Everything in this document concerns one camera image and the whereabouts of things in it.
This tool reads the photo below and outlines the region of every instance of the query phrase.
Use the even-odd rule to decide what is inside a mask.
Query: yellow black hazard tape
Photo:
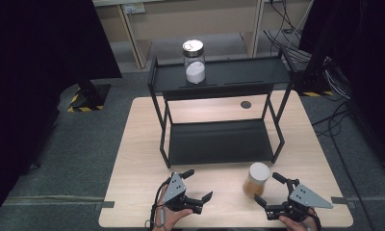
[[[81,90],[78,89],[76,91],[75,95],[72,98],[72,101],[70,102],[70,106],[67,109],[68,112],[73,113],[73,112],[93,112],[93,111],[100,111],[103,109],[103,105],[100,106],[95,106],[95,107],[74,107],[75,103],[77,103],[78,98],[80,98]]]
[[[308,92],[299,92],[298,93],[299,96],[331,96],[333,95],[333,92],[331,91],[321,91],[321,92],[312,92],[312,91],[308,91]]]

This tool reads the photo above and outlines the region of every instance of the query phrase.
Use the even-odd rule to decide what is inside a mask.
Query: jar lid
[[[195,58],[204,53],[204,43],[200,40],[188,40],[183,44],[183,54],[189,58]]]
[[[249,177],[256,184],[264,184],[269,176],[270,170],[263,163],[254,163],[249,168]]]

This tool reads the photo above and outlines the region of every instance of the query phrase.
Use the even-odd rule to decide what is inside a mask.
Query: shelf top tier
[[[153,59],[149,79],[154,91],[162,93],[273,86],[289,82],[289,73],[279,57],[207,62],[205,80],[199,84],[187,81],[183,64],[158,65],[157,60]]]

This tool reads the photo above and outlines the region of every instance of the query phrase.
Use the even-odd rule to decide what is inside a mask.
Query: cup
[[[245,194],[251,198],[255,197],[255,194],[261,195],[269,176],[270,170],[265,164],[253,163],[244,181]]]

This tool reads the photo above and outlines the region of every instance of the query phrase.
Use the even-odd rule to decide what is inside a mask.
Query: gray floor
[[[185,39],[155,41],[149,58],[157,55],[163,63],[180,61],[179,47]],[[199,39],[206,45],[208,59],[245,57],[239,34]],[[123,78],[94,81],[95,84],[112,85],[105,107],[99,112],[67,111],[76,86],[61,95],[61,113],[39,156],[41,166],[21,176],[10,192],[9,199],[0,209],[0,230],[106,230],[98,225],[100,205],[109,184],[126,118],[132,100],[149,95],[146,88],[148,67],[136,68],[128,43],[113,43],[112,47]],[[269,51],[269,41],[262,38],[258,55],[267,56]],[[344,102],[344,99],[335,101],[339,98],[336,94],[301,97],[301,101],[314,123],[331,116]],[[321,147],[354,219],[351,227],[335,230],[371,230],[363,204],[375,230],[385,230],[385,168],[352,115],[344,113],[335,119],[341,121],[340,126],[332,129],[337,134],[334,139],[341,155],[328,132],[324,132],[327,122],[315,126],[317,135],[324,132],[319,135]],[[346,169],[363,204],[347,177]]]

